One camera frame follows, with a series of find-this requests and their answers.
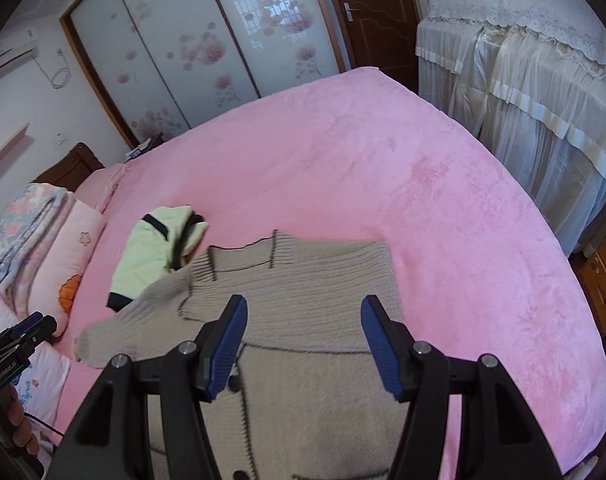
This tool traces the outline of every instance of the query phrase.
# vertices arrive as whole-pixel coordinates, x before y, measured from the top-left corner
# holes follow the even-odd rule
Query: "wooden headboard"
[[[41,173],[34,182],[52,184],[76,191],[94,171],[104,166],[83,142],[79,142],[54,166]]]

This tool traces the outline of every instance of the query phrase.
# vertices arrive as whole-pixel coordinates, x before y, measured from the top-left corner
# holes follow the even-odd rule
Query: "black button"
[[[241,384],[241,378],[238,375],[230,375],[229,379],[227,380],[227,387],[230,389],[231,392],[237,394],[241,391],[241,388],[243,387],[243,384]]]

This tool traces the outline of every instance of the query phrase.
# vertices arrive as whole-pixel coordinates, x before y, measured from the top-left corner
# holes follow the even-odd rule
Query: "pink bedspread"
[[[104,319],[128,234],[157,206],[192,205],[201,244],[241,247],[274,228],[386,240],[405,322],[446,354],[496,354],[567,470],[606,429],[606,360],[568,261],[532,201],[462,126],[374,68],[236,108],[131,163],[106,214],[58,348]],[[75,363],[65,430],[99,370]],[[454,476],[451,403],[442,479]]]

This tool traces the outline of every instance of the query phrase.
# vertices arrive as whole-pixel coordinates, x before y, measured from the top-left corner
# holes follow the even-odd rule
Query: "door handle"
[[[352,17],[352,13],[355,10],[359,10],[359,9],[352,9],[350,7],[350,4],[348,2],[343,2],[343,8],[345,9],[345,15],[347,16],[347,21],[348,22],[353,22],[354,18]]]

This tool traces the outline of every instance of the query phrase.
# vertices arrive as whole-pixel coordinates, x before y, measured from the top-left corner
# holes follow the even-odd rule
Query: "pillow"
[[[74,192],[76,198],[89,207],[104,213],[123,178],[128,167],[125,164],[114,164],[109,168],[94,171]]]
[[[16,314],[0,298],[0,333],[18,323]],[[70,365],[71,360],[49,343],[43,342],[36,347],[30,357],[30,366],[12,381],[26,412],[50,426],[54,424]]]
[[[28,313],[40,312],[56,319],[56,337],[67,328],[81,276],[104,227],[103,215],[77,200],[36,271],[28,298]]]

